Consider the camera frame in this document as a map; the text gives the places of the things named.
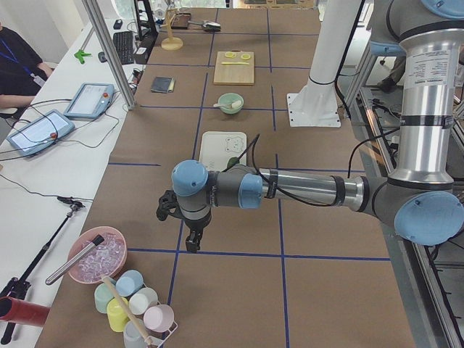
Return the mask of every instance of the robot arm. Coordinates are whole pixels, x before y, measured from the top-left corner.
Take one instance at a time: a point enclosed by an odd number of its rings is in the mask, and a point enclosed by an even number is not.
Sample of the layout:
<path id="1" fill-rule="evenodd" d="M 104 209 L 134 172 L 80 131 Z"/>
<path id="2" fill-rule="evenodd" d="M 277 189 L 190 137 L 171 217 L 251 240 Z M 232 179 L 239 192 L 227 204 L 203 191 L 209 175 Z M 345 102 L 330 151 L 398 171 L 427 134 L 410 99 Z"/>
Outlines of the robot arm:
<path id="1" fill-rule="evenodd" d="M 158 218 L 171 215 L 185 221 L 191 229 L 186 240 L 190 252 L 199 250 L 211 207 L 258 208 L 264 196 L 348 206 L 422 245 L 454 236 L 464 223 L 464 207 L 450 193 L 453 179 L 445 165 L 464 41 L 462 2 L 376 1 L 371 40 L 387 42 L 386 47 L 399 42 L 407 56 L 399 158 L 388 178 L 343 179 L 239 165 L 208 173 L 200 163 L 184 161 L 173 170 L 173 191 L 159 199 Z"/>

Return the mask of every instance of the red can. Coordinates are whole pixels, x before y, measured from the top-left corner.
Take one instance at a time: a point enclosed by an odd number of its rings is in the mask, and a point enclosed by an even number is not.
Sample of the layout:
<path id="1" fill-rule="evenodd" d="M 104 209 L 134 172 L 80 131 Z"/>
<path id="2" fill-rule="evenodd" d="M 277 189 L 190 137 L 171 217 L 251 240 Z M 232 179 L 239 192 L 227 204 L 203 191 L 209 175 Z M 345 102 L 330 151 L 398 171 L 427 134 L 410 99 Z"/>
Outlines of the red can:
<path id="1" fill-rule="evenodd" d="M 50 308 L 32 302 L 15 299 L 14 297 L 0 298 L 0 320 L 16 324 L 44 326 Z"/>

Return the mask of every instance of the wooden stick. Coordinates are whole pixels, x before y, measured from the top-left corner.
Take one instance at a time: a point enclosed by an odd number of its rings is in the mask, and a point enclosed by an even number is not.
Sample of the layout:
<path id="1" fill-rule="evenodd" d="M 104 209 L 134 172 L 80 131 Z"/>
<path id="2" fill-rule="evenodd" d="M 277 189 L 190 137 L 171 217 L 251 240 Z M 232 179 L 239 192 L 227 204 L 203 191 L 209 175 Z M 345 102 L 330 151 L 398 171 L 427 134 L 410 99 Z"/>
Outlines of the wooden stick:
<path id="1" fill-rule="evenodd" d="M 137 320 L 136 316 L 131 312 L 127 304 L 123 301 L 121 296 L 118 294 L 115 286 L 109 279 L 107 275 L 104 275 L 101 277 L 101 281 L 107 286 L 107 288 L 111 291 L 121 308 L 124 310 L 125 314 L 129 317 L 130 321 L 132 324 L 136 327 L 137 331 L 140 333 L 140 335 L 144 338 L 145 343 L 147 343 L 149 346 L 153 344 L 151 336 L 146 332 L 146 329 L 143 325 L 140 324 L 140 322 Z"/>

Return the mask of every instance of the keyboard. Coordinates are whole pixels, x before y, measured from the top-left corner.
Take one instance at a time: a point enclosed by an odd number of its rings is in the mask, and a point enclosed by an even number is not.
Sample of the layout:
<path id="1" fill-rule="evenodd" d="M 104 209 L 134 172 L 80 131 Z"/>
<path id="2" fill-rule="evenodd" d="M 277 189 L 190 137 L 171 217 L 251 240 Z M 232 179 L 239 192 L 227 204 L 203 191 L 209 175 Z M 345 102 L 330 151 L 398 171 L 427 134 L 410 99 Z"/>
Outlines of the keyboard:
<path id="1" fill-rule="evenodd" d="M 122 65 L 133 63 L 133 32 L 118 31 L 113 34 L 113 44 Z"/>

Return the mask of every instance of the white tray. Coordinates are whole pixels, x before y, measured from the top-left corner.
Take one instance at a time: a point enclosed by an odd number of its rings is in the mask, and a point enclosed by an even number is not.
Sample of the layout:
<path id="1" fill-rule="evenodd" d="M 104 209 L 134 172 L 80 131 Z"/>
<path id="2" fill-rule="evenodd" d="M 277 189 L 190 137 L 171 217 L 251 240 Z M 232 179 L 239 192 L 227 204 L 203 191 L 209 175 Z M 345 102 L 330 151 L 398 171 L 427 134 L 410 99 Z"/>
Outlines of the white tray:
<path id="1" fill-rule="evenodd" d="M 242 132 L 205 132 L 202 136 L 199 161 L 208 169 L 221 171 L 227 168 L 230 158 L 238 157 L 247 147 L 247 135 Z M 240 159 L 247 165 L 247 156 Z"/>

